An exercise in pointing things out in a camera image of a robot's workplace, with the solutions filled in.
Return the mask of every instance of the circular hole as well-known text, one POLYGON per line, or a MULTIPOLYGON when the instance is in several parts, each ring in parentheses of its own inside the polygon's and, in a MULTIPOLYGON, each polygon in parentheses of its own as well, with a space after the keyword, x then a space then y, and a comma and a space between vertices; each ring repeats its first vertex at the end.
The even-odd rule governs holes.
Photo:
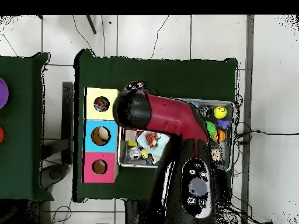
POLYGON ((103 112, 103 111, 108 110, 108 108, 110 106, 110 102, 108 101, 108 99, 106 97, 100 96, 95 99, 95 102, 93 102, 93 106, 94 106, 95 110, 97 110, 99 112, 103 112))
POLYGON ((92 170, 96 174, 104 174, 107 172, 107 163, 104 160, 96 160, 92 164, 92 170))
POLYGON ((91 132, 91 140, 97 146, 104 146, 106 145, 111 139, 110 131, 104 127, 96 127, 91 132))

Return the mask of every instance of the green table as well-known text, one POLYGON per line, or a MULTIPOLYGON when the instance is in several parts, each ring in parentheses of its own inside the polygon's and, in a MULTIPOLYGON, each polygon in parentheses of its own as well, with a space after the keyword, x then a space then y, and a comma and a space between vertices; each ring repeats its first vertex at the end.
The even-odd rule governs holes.
MULTIPOLYGON (((81 183, 84 88, 122 90, 132 81, 145 81, 165 97, 227 100, 234 102, 237 60, 208 61, 193 59, 141 60, 124 57, 96 58, 89 49, 75 59, 74 200, 85 198, 147 199, 154 169, 122 167, 114 184, 81 183)), ((228 172, 231 182, 231 171, 228 172)))
POLYGON ((52 200, 39 183, 43 130, 41 72, 49 58, 0 57, 0 77, 9 88, 9 100, 0 109, 5 139, 0 143, 0 199, 52 200))

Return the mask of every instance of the wooden block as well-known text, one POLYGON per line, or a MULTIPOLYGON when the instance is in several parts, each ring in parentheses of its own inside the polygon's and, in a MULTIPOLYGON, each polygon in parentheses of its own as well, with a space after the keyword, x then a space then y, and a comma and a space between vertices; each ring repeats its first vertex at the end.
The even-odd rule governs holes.
POLYGON ((116 152, 85 153, 84 183, 114 183, 118 172, 116 152))
POLYGON ((115 98, 119 94, 117 89, 101 89, 88 87, 86 93, 86 119, 88 120, 114 120, 112 106, 115 98), (99 104, 95 104, 97 98, 105 97, 108 99, 109 107, 106 111, 103 111, 106 104, 101 105, 102 108, 97 107, 99 104))
POLYGON ((115 121, 87 120, 85 128, 85 152, 117 152, 118 127, 115 121), (102 146, 94 143, 97 142, 95 135, 99 127, 104 127, 110 133, 109 141, 102 146))

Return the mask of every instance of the orange toy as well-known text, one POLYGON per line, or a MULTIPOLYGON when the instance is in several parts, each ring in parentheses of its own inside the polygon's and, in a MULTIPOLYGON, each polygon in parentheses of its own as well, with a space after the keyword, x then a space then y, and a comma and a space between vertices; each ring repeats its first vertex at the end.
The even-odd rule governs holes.
POLYGON ((4 139, 4 130, 0 127, 0 143, 3 141, 4 139))
POLYGON ((213 136, 214 142, 223 142, 225 140, 225 133, 224 131, 218 129, 215 132, 215 135, 213 136))

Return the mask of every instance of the purple object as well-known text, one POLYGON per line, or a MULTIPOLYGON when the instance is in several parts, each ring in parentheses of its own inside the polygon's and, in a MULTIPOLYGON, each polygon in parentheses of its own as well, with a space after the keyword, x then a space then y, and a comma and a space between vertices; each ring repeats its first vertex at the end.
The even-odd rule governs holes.
POLYGON ((137 146, 138 146, 138 148, 140 148, 140 149, 141 149, 141 148, 143 148, 143 147, 142 147, 142 146, 140 146, 140 145, 139 145, 139 143, 137 142, 137 138, 138 138, 138 137, 139 137, 139 135, 136 135, 136 136, 135 136, 135 141, 136 141, 136 143, 137 143, 137 146))
POLYGON ((8 101, 8 87, 4 80, 0 78, 0 109, 5 106, 8 101))
POLYGON ((230 123, 231 122, 229 120, 217 120, 218 126, 222 129, 226 129, 230 125, 230 123))

